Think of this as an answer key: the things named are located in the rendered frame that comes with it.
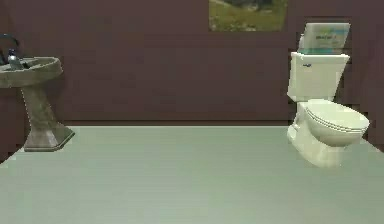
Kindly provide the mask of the white toilet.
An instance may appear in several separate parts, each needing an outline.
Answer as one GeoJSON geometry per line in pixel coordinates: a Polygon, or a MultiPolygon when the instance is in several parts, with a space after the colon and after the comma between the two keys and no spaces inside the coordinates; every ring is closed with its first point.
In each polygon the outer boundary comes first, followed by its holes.
{"type": "Polygon", "coordinates": [[[341,166],[346,149],[370,126],[365,115],[335,101],[349,59],[346,54],[291,54],[287,96],[297,110],[287,138],[317,167],[341,166]]]}

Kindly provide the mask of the white tissue box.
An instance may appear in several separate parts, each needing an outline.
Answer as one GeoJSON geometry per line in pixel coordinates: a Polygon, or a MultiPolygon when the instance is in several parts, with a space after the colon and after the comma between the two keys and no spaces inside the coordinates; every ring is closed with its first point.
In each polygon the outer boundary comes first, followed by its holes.
{"type": "Polygon", "coordinates": [[[350,23],[306,23],[298,51],[303,54],[341,54],[350,26],[350,23]]]}

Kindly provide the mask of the dark metal faucet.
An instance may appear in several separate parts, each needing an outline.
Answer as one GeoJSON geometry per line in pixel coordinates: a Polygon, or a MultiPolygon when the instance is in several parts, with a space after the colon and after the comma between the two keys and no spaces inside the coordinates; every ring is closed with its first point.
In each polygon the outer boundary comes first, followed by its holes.
{"type": "Polygon", "coordinates": [[[30,66],[27,63],[22,62],[21,59],[17,56],[20,42],[15,37],[7,33],[0,34],[0,39],[10,39],[15,44],[15,48],[8,49],[8,56],[5,56],[2,49],[0,48],[0,66],[10,65],[13,70],[29,69],[30,66]]]}

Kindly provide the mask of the green landscape wall picture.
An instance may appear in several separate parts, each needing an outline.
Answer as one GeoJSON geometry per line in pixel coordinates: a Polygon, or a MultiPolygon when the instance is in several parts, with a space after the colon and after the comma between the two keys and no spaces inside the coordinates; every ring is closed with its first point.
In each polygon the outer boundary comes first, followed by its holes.
{"type": "Polygon", "coordinates": [[[288,0],[208,0],[208,30],[274,32],[285,23],[288,0]]]}

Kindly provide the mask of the grey stone pedestal sink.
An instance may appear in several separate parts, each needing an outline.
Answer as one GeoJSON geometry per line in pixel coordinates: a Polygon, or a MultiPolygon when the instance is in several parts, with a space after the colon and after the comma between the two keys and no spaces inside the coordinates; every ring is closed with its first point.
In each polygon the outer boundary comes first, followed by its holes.
{"type": "Polygon", "coordinates": [[[30,132],[23,148],[26,152],[54,152],[61,149],[75,133],[58,122],[42,85],[63,73],[57,57],[20,58],[29,69],[13,70],[0,66],[0,88],[19,88],[26,108],[30,132]]]}

